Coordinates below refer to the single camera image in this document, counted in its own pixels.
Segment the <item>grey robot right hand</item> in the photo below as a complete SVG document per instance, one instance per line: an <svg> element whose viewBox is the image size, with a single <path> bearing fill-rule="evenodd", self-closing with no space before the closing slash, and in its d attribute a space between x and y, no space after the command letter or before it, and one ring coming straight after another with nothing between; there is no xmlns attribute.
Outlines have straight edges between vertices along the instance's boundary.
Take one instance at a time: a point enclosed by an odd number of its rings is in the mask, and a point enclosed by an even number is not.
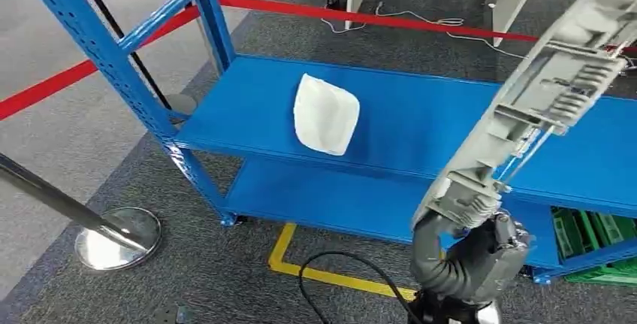
<svg viewBox="0 0 637 324"><path fill-rule="evenodd" d="M427 292L470 304L494 300L524 266L533 236L507 213L496 213L441 258L439 236L456 223L436 211L417 222L411 271Z"/></svg>

